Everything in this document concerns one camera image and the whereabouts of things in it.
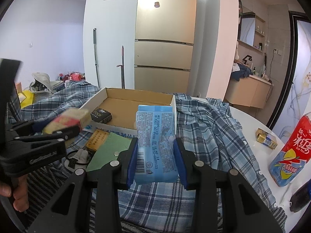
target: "shelf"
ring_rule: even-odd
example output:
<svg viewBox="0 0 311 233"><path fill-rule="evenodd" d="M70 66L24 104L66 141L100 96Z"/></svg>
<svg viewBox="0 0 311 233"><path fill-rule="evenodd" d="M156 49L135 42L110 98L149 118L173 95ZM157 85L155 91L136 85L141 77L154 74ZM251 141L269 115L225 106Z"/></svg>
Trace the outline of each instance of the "shelf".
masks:
<svg viewBox="0 0 311 233"><path fill-rule="evenodd" d="M260 33L258 30L255 30L255 33L257 33L258 35L265 37L265 35L263 35L262 33Z"/></svg>
<svg viewBox="0 0 311 233"><path fill-rule="evenodd" d="M248 47L248 48L252 48L252 49L254 49L254 50L258 51L258 52L263 53L263 51L260 51L259 49L255 48L254 46L251 46L251 45L249 45L249 44L246 44L246 43L244 43L244 42L241 41L241 40L238 40L238 43L241 44L242 46L245 46L245 47Z"/></svg>
<svg viewBox="0 0 311 233"><path fill-rule="evenodd" d="M258 20L262 21L263 23L265 23L265 22L266 22L265 20L263 20L262 18L260 18L260 17L259 17L259 16L257 16L257 15L256 15L256 18L257 18Z"/></svg>

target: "barcode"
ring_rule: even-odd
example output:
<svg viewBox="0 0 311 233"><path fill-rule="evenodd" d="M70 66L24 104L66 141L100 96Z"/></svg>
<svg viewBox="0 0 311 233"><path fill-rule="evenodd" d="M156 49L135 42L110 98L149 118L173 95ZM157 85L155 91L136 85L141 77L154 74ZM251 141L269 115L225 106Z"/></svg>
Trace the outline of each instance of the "barcode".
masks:
<svg viewBox="0 0 311 233"><path fill-rule="evenodd" d="M272 141L269 141L268 139L265 139L265 141L263 142L263 144L267 145L267 146L271 146L272 145Z"/></svg>
<svg viewBox="0 0 311 233"><path fill-rule="evenodd" d="M144 152L138 152L137 153L136 172L140 172L140 173L144 173L145 172Z"/></svg>

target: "plastic bag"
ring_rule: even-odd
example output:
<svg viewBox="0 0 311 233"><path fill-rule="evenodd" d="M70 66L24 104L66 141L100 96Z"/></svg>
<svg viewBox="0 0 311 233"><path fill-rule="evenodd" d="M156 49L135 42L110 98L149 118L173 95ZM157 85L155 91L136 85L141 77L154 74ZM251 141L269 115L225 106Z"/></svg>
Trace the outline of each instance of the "plastic bag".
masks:
<svg viewBox="0 0 311 233"><path fill-rule="evenodd" d="M178 171L173 153L175 139L173 108L139 105L136 126L138 149L135 182L138 185L176 182Z"/></svg>

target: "gold cigarette pack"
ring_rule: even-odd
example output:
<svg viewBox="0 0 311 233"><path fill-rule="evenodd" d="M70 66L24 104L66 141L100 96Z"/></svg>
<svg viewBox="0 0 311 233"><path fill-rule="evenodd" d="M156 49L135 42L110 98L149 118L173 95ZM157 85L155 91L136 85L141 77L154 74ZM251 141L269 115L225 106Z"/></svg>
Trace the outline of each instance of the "gold cigarette pack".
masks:
<svg viewBox="0 0 311 233"><path fill-rule="evenodd" d="M271 149L275 149L277 146L276 137L260 128L256 131L256 140Z"/></svg>

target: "cardboard box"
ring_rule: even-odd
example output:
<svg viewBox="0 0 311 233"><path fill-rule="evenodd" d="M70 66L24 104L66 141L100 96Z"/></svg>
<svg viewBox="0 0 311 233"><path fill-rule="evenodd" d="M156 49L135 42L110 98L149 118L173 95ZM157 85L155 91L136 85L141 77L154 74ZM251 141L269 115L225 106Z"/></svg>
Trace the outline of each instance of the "cardboard box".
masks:
<svg viewBox="0 0 311 233"><path fill-rule="evenodd" d="M106 124L91 121L84 130L94 132L95 129L100 129L128 138L137 136L135 121L138 105L172 106L175 116L176 134L177 113L175 96L133 89L104 88L91 97L80 109L87 109L91 113L97 108L102 108L111 113L112 120Z"/></svg>
<svg viewBox="0 0 311 233"><path fill-rule="evenodd" d="M105 142L108 136L109 136L109 132L102 131L102 130L96 130L93 133L93 135L90 137L90 139L88 140L85 146L89 150L96 152L98 148Z"/></svg>

